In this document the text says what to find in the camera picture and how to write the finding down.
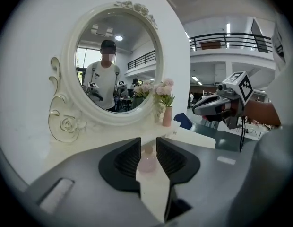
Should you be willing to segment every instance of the ceiling light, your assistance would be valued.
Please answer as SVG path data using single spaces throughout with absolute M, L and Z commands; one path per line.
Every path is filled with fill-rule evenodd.
M 189 37 L 188 33 L 186 33 L 186 32 L 185 32 L 185 34 L 186 34 L 187 38 L 189 39 L 189 42 L 191 42 L 191 40 L 190 40 L 190 37 Z
M 227 32 L 227 36 L 230 36 L 231 24 L 226 24 L 226 32 Z
M 118 36 L 115 37 L 115 40 L 121 41 L 121 40 L 123 40 L 123 38 L 122 38 L 122 36 L 118 35 Z

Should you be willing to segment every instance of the backpack strap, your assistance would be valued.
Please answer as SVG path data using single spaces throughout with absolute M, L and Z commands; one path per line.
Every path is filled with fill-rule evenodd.
M 118 66 L 115 65 L 115 75 L 116 75 L 115 83 L 117 83 L 117 77 L 118 77 L 119 73 L 120 73 L 120 69 Z
M 93 80 L 93 75 L 94 75 L 94 71 L 96 70 L 97 64 L 98 64 L 98 62 L 95 62 L 95 63 L 92 64 L 92 76 L 91 76 L 91 82 L 92 82 L 92 80 Z

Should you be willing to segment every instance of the window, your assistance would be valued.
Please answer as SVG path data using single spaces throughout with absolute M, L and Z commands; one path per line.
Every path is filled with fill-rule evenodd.
M 101 60 L 100 51 L 87 49 L 84 68 L 87 68 L 90 64 L 100 60 Z
M 90 64 L 100 60 L 101 60 L 101 54 L 99 50 L 77 48 L 76 67 L 87 68 Z M 112 62 L 115 64 L 116 56 L 113 57 Z
M 83 73 L 83 72 L 81 72 L 81 71 L 78 71 L 78 72 L 77 72 L 78 79 L 79 79 L 81 85 L 82 85 L 82 73 Z
M 78 48 L 76 51 L 76 67 L 83 67 L 86 56 L 86 49 Z

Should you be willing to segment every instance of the pink flower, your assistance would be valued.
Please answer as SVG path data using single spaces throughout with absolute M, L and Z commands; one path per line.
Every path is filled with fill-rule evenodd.
M 146 88 L 147 88 L 148 90 L 151 90 L 151 89 L 153 89 L 153 85 L 152 85 L 152 84 L 147 84 L 147 85 L 146 85 Z
M 134 87 L 134 92 L 138 93 L 141 91 L 141 86 Z
M 142 91 L 145 91 L 145 89 L 146 89 L 146 85 L 145 85 L 145 84 L 142 84 L 142 85 L 141 85 L 141 90 L 142 90 Z
M 159 87 L 159 88 L 157 88 L 156 93 L 157 93 L 158 95 L 163 95 L 163 94 L 164 94 L 164 88 L 163 88 L 163 87 Z
M 154 85 L 154 92 L 156 92 L 157 88 L 162 87 L 162 86 L 163 86 L 163 83 L 159 83 L 159 84 Z
M 164 80 L 164 84 L 167 85 L 167 86 L 172 87 L 172 86 L 174 86 L 174 81 L 173 81 L 173 79 L 166 78 L 166 79 Z
M 171 88 L 170 86 L 165 86 L 163 89 L 164 89 L 164 90 L 163 90 L 163 93 L 164 93 L 165 95 L 171 95 L 172 88 Z

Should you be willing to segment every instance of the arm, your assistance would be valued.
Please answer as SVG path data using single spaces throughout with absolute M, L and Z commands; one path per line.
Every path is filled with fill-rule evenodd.
M 272 103 L 261 103 L 250 100 L 245 105 L 243 115 L 263 124 L 281 125 Z
M 93 65 L 90 64 L 86 69 L 85 79 L 84 79 L 84 82 L 82 84 L 83 86 L 88 86 L 88 83 L 91 82 L 91 78 L 92 78 L 92 75 L 93 75 L 92 67 L 93 67 Z

